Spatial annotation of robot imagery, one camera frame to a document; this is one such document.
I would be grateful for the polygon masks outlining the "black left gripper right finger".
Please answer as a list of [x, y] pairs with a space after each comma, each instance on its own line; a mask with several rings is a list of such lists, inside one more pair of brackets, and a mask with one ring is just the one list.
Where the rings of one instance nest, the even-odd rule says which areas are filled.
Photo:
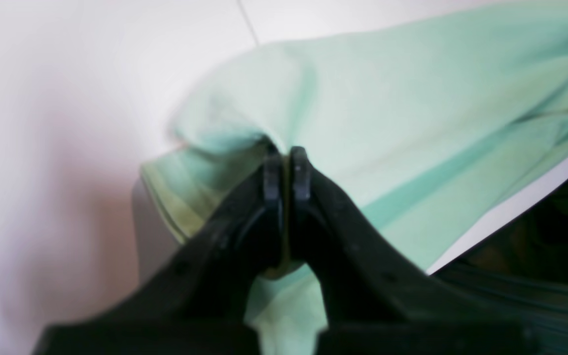
[[533, 355], [536, 337], [428, 276], [388, 243], [302, 147], [290, 152], [290, 251], [309, 265], [328, 328], [319, 355]]

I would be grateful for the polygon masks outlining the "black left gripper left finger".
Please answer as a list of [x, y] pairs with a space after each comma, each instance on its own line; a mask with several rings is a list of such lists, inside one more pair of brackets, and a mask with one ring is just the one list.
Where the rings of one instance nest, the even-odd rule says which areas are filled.
[[282, 157], [270, 150], [151, 280], [108, 312], [50, 326], [34, 353], [258, 355], [244, 315], [255, 278], [282, 260], [282, 180]]

